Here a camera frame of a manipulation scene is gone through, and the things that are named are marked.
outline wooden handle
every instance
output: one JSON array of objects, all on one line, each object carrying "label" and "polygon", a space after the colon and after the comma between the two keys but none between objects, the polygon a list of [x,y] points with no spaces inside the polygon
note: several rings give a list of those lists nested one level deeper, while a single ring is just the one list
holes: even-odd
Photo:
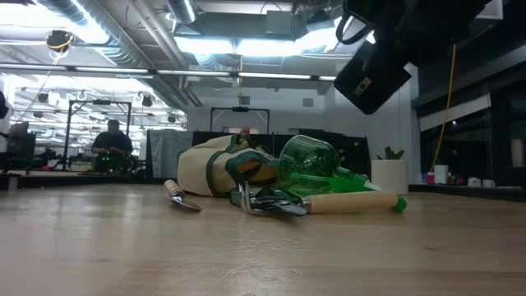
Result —
[{"label": "wooden handle", "polygon": [[311,214],[353,213],[377,207],[396,206],[398,197],[391,192],[335,193],[309,197]]},{"label": "wooden handle", "polygon": [[164,189],[170,196],[174,196],[177,193],[182,192],[182,189],[179,187],[179,185],[172,180],[166,180],[166,182],[164,182]]}]

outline green glass bottle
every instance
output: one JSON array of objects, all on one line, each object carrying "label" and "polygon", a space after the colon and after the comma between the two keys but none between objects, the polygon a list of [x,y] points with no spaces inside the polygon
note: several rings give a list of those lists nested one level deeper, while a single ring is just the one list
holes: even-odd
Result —
[{"label": "green glass bottle", "polygon": [[299,197],[380,190],[367,177],[339,164],[339,154],[331,144],[309,136],[295,136],[279,155],[278,186]]}]

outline desk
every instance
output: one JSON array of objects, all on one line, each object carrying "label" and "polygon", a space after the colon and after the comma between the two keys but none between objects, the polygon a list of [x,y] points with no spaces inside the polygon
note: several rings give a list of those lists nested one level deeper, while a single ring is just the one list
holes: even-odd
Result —
[{"label": "desk", "polygon": [[162,186],[0,192],[2,295],[523,295],[526,205],[419,193],[404,214],[173,208]]}]

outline potted plant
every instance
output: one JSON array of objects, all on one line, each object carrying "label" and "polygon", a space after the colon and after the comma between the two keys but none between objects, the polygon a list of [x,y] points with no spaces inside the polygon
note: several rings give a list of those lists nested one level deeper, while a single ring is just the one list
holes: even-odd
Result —
[{"label": "potted plant", "polygon": [[408,167],[402,160],[404,151],[394,152],[391,147],[385,148],[385,157],[377,156],[371,162],[371,181],[382,190],[396,194],[408,194]]}]

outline wooden table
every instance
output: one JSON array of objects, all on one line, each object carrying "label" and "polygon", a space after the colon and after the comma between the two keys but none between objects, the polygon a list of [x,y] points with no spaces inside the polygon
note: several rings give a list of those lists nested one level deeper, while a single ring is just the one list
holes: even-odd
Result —
[{"label": "wooden table", "polygon": [[161,186],[0,196],[0,295],[525,295],[526,205],[413,195],[404,214],[280,220]]}]

